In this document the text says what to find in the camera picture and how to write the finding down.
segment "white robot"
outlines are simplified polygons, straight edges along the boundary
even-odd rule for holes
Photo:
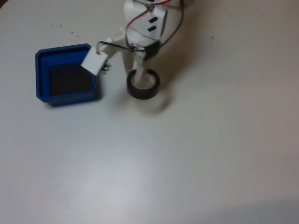
[[[160,86],[159,75],[147,68],[146,61],[154,57],[179,30],[184,19],[185,0],[125,0],[124,14],[128,21],[122,34],[115,38],[100,41],[97,48],[87,54],[82,66],[97,75],[109,70],[108,59],[117,51],[122,54],[127,72],[128,93],[136,99],[154,97]],[[181,20],[175,31],[161,43],[164,32],[168,5],[179,6],[182,10]]]

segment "black wire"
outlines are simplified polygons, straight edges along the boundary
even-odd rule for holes
[[[181,19],[180,19],[180,22],[178,24],[178,27],[174,30],[174,32],[167,38],[167,40],[161,44],[160,48],[163,47],[165,44],[168,43],[168,41],[170,41],[173,36],[178,32],[178,30],[181,28],[182,26],[182,23],[184,21],[184,16],[185,16],[185,4],[184,4],[184,0],[180,0],[180,3],[181,3],[181,9],[182,9],[182,13],[181,13]],[[131,52],[145,52],[145,49],[132,49],[132,48],[126,48],[126,47],[123,47],[119,44],[115,44],[115,43],[109,43],[109,42],[105,42],[105,41],[100,41],[98,42],[98,46],[99,44],[106,44],[106,45],[110,45],[110,46],[114,46],[114,47],[117,47],[117,48],[121,48],[121,49],[124,49],[124,50],[128,50],[128,51],[131,51]]]
[[[167,40],[161,44],[161,47],[163,47],[165,44],[168,43],[168,41],[171,40],[171,38],[173,38],[173,36],[178,32],[178,30],[181,28],[181,25],[184,21],[184,16],[185,16],[185,4],[184,4],[184,0],[180,0],[181,3],[181,9],[182,9],[182,15],[181,15],[181,20],[178,24],[178,27],[175,29],[175,31],[167,38]]]
[[[131,52],[145,52],[145,49],[126,48],[126,47],[123,47],[119,44],[109,43],[109,42],[105,42],[105,41],[100,41],[100,42],[98,42],[98,45],[99,44],[106,44],[106,45],[114,46],[114,47],[121,48],[121,49],[124,49],[124,50],[128,50],[128,51],[131,51]]]

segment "blue plastic container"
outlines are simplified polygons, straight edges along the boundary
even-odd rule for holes
[[[96,77],[80,66],[89,49],[80,44],[37,52],[36,96],[52,106],[96,100]]]

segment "black connector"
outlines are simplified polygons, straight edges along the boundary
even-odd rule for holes
[[[151,18],[150,20],[149,20],[149,22],[150,23],[153,23],[153,22],[156,22],[158,20],[158,17],[154,17],[154,18]]]
[[[157,27],[156,26],[152,26],[152,27],[148,28],[148,31],[151,32],[151,31],[153,31],[155,29],[157,29]]]

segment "white table surface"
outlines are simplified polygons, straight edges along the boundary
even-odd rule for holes
[[[0,9],[0,223],[299,223],[299,1],[198,0],[152,65],[161,112],[126,93],[119,55],[102,100],[41,102],[35,53],[114,36],[122,7]]]

